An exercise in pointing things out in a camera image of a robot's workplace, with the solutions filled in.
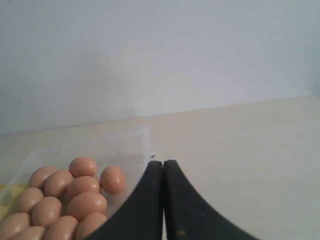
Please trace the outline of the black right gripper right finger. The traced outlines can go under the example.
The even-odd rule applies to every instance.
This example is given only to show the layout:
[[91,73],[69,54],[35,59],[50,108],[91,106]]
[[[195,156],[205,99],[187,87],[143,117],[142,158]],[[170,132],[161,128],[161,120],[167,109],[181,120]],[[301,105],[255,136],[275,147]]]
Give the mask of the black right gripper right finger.
[[196,191],[176,160],[163,164],[166,235],[169,240],[255,240],[223,217]]

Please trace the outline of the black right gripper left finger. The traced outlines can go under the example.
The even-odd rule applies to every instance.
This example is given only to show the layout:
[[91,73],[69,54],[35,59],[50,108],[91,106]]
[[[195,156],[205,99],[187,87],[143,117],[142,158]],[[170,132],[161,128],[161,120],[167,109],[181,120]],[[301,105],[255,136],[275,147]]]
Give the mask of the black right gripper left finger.
[[121,207],[87,240],[161,240],[163,164],[150,161]]

